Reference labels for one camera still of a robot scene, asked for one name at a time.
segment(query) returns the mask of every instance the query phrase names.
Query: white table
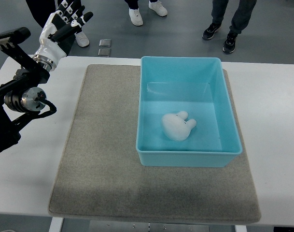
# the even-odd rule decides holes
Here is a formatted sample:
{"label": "white table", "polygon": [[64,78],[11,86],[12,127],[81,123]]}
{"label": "white table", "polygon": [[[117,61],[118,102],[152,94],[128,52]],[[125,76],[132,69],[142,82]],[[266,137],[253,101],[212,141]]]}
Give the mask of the white table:
{"label": "white table", "polygon": [[[49,216],[47,207],[84,73],[89,64],[140,65],[140,59],[66,57],[40,85],[57,113],[30,122],[0,153],[0,214]],[[223,62],[262,212],[256,225],[294,226],[294,65]],[[8,58],[0,84],[19,64]],[[20,113],[8,110],[11,119]]]}

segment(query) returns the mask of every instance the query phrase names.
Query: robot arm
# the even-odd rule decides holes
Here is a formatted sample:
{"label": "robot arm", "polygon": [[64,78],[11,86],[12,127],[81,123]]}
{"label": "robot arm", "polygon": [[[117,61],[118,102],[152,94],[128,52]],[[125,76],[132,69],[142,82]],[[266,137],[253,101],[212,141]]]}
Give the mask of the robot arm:
{"label": "robot arm", "polygon": [[[57,11],[49,16],[33,58],[18,45],[30,36],[27,28],[0,34],[0,50],[22,66],[12,81],[0,86],[0,152],[18,143],[19,131],[31,120],[56,112],[56,107],[37,86],[47,83],[49,72],[69,54],[74,34],[93,16],[91,12],[83,15],[83,9],[80,0],[63,0]],[[11,110],[24,114],[11,121],[4,111],[4,103]],[[49,111],[40,114],[45,105],[49,106]]]}

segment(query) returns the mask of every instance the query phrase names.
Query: person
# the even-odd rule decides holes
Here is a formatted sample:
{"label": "person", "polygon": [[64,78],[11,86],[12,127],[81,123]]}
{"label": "person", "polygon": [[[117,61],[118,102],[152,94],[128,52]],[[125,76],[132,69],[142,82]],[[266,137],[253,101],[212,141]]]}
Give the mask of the person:
{"label": "person", "polygon": [[[46,0],[45,4],[39,5],[38,1],[35,0],[26,0],[27,5],[31,11],[31,14],[35,21],[43,28],[46,24],[46,21],[49,15],[56,11],[55,0]],[[57,0],[57,4],[60,5],[62,0]],[[90,44],[89,39],[82,31],[79,31],[75,34],[76,42],[80,47],[86,47]]]}
{"label": "person", "polygon": [[[203,39],[210,40],[213,38],[214,34],[220,29],[226,7],[229,0],[213,0],[212,1],[212,23],[204,31]],[[236,10],[232,21],[231,26],[229,27],[230,31],[227,35],[227,39],[223,44],[223,51],[225,53],[232,53],[236,47],[236,38],[241,34],[249,24],[252,11],[256,5],[257,0],[239,0],[239,6]]]}
{"label": "person", "polygon": [[[132,23],[135,26],[141,26],[143,24],[142,17],[139,13],[138,0],[125,0],[129,7],[129,16]],[[166,8],[158,0],[150,0],[149,8],[154,10],[159,16],[164,17],[167,15]]]}

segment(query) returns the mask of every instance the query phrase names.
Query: black sneaker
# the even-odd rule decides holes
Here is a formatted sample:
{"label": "black sneaker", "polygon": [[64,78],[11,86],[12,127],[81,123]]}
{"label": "black sneaker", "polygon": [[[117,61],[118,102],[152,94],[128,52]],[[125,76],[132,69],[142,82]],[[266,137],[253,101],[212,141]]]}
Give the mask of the black sneaker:
{"label": "black sneaker", "polygon": [[235,46],[236,46],[236,38],[237,38],[238,34],[235,33],[229,33],[227,35],[227,39],[223,45],[223,51],[225,53],[232,53],[235,50]]}
{"label": "black sneaker", "polygon": [[214,34],[220,29],[221,24],[211,23],[210,26],[204,31],[203,39],[211,40]]}

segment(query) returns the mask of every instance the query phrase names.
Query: floor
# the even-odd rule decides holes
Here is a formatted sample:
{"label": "floor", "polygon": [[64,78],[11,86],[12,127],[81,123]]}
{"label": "floor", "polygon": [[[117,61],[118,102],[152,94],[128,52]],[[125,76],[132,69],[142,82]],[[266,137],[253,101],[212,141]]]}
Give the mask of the floor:
{"label": "floor", "polygon": [[[116,58],[218,57],[227,62],[294,64],[294,0],[258,1],[248,27],[237,38],[235,52],[229,55],[222,51],[222,47],[238,0],[230,0],[222,28],[210,41],[201,38],[212,20],[210,0],[162,0],[168,10],[166,17],[159,17],[148,8],[147,0],[140,0],[144,21],[141,27],[132,25],[128,6],[122,0],[82,2],[86,11],[94,13],[84,26],[90,45],[81,48],[75,43],[70,56],[95,57],[100,39],[111,39],[110,57]],[[31,36],[20,46],[27,54],[34,54],[39,47],[38,38],[42,29],[32,18],[26,2],[0,1],[0,33],[19,27],[27,27],[31,31]],[[6,58],[0,51],[0,68]],[[50,221],[50,217],[0,215],[0,231],[49,231]],[[62,231],[92,231],[90,225],[88,220],[66,219]],[[213,227],[210,231],[234,231],[232,227],[220,228]],[[271,232],[273,229],[248,227],[248,231]]]}

